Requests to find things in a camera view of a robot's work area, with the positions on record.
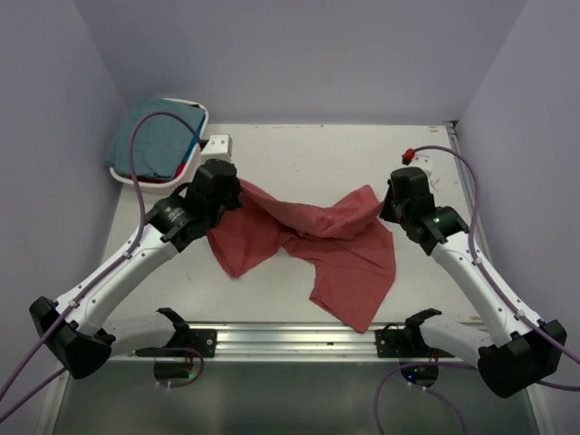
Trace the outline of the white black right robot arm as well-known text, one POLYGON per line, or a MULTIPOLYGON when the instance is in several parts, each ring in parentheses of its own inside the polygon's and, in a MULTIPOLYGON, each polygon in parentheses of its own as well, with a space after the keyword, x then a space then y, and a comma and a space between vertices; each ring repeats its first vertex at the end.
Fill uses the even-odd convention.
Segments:
POLYGON ((382 220, 396 223, 459 286, 485 325, 480 331, 430 308, 408 317, 401 330, 384 329, 398 357, 451 354, 476 368, 484 383, 508 398, 553 374, 567 332, 557 320, 545 322, 511 290, 479 248, 469 243, 469 228, 451 207, 438 207, 426 173, 396 169, 388 180, 382 220))

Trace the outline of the salmon pink t shirt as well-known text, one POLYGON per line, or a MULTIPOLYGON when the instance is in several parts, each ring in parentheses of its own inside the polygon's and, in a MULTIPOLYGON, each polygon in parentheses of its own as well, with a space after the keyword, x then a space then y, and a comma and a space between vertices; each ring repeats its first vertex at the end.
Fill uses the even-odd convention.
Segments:
POLYGON ((207 235, 222 270, 239 278, 284 249, 314 266, 310 300, 366 332, 396 278, 392 232, 379 220, 382 203, 363 185, 330 207, 287 202, 241 183, 242 206, 207 235))

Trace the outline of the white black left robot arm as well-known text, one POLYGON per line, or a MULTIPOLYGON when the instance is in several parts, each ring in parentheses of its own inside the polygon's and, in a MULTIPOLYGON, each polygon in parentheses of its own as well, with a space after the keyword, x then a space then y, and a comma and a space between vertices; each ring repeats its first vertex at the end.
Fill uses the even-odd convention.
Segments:
POLYGON ((236 167, 221 159, 198 166, 185 187, 155 203, 129 240, 84 281, 56 300, 35 300, 29 312, 42 344, 74 378, 98 371, 112 356, 160 348, 188 351, 189 329, 177 313, 112 321, 111 313, 143 281, 189 244, 205 237, 223 214, 240 208, 236 167))

